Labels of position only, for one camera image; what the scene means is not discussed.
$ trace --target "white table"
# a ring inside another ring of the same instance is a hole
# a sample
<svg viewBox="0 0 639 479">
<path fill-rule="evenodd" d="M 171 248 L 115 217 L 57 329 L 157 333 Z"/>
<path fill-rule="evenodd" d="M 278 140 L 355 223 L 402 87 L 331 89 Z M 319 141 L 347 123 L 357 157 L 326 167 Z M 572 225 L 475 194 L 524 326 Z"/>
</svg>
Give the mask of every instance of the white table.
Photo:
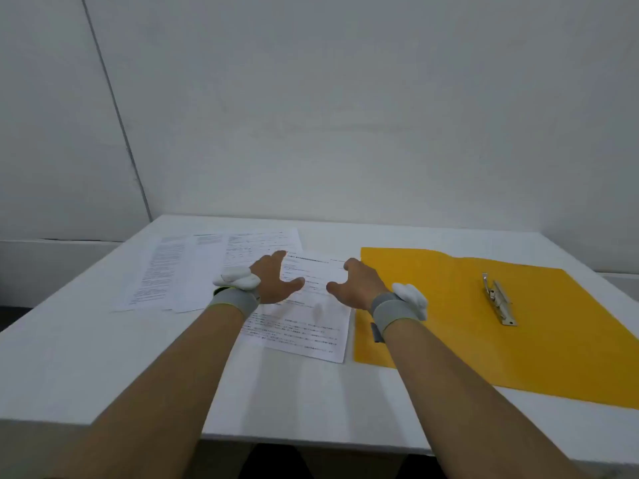
<svg viewBox="0 0 639 479">
<path fill-rule="evenodd" d="M 538 233 L 163 216 L 0 333 L 0 418 L 90 423 L 196 318 L 111 312 L 151 237 L 283 227 L 343 258 L 386 246 L 561 267 L 639 336 L 639 304 Z M 428 451 L 397 372 L 354 363 L 352 335 L 341 365 L 236 344 L 204 436 Z M 572 459 L 639 464 L 639 410 L 499 391 Z"/>
</svg>

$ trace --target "hand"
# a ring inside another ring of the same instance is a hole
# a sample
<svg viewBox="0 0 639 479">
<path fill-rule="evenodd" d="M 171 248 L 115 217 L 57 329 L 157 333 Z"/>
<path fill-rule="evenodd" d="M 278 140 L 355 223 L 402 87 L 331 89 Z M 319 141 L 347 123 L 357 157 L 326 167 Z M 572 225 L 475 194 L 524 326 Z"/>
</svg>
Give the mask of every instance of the hand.
<svg viewBox="0 0 639 479">
<path fill-rule="evenodd" d="M 304 277 L 298 277 L 289 282 L 280 280 L 279 274 L 285 255 L 286 250 L 278 250 L 273 255 L 265 255 L 251 266 L 251 272 L 261 281 L 258 292 L 262 304 L 275 304 L 283 301 L 304 287 Z"/>
<path fill-rule="evenodd" d="M 349 258 L 344 268 L 348 271 L 348 280 L 343 284 L 329 282 L 326 290 L 337 297 L 346 306 L 368 311 L 372 300 L 384 292 L 389 292 L 381 281 L 377 271 L 356 258 Z"/>
</svg>

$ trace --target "metal clip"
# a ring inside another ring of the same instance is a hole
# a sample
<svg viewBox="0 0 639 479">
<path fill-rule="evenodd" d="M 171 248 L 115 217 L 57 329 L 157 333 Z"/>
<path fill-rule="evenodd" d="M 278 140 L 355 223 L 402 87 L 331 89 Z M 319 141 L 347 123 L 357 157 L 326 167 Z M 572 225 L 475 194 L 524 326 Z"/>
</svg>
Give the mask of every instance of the metal clip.
<svg viewBox="0 0 639 479">
<path fill-rule="evenodd" d="M 482 272 L 482 276 L 484 278 L 484 288 L 486 289 L 486 293 L 488 294 L 488 299 L 491 300 L 493 306 L 497 310 L 502 324 L 504 326 L 517 326 L 517 321 L 515 321 L 513 313 L 511 313 L 511 309 L 508 306 L 508 304 L 512 303 L 512 301 L 508 299 L 508 296 L 506 296 L 506 293 L 499 285 L 499 282 L 494 280 L 494 287 L 488 287 L 488 274 Z"/>
</svg>

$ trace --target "forearm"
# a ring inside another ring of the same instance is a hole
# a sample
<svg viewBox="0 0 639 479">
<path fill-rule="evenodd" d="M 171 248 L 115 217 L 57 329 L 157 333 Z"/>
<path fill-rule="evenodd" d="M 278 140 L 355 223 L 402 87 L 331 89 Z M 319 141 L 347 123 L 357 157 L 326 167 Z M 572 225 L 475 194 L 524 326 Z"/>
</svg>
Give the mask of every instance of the forearm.
<svg viewBox="0 0 639 479">
<path fill-rule="evenodd" d="M 384 340 L 448 477 L 585 477 L 421 323 L 394 321 Z"/>
<path fill-rule="evenodd" d="M 62 477 L 180 477 L 244 316 L 205 310 L 103 411 L 61 461 Z"/>
</svg>

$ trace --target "yellow folder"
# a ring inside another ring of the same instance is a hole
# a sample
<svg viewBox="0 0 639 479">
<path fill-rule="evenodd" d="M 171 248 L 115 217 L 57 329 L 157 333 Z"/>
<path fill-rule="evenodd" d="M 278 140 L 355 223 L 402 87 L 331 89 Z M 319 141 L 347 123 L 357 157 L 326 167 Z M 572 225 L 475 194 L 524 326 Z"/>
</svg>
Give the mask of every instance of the yellow folder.
<svg viewBox="0 0 639 479">
<path fill-rule="evenodd" d="M 362 261 L 388 288 L 417 287 L 429 302 L 424 325 L 492 385 L 639 409 L 639 340 L 563 270 L 423 249 L 363 248 Z M 519 326 L 501 324 L 482 272 Z M 355 319 L 355 361 L 394 368 L 370 314 Z"/>
</svg>

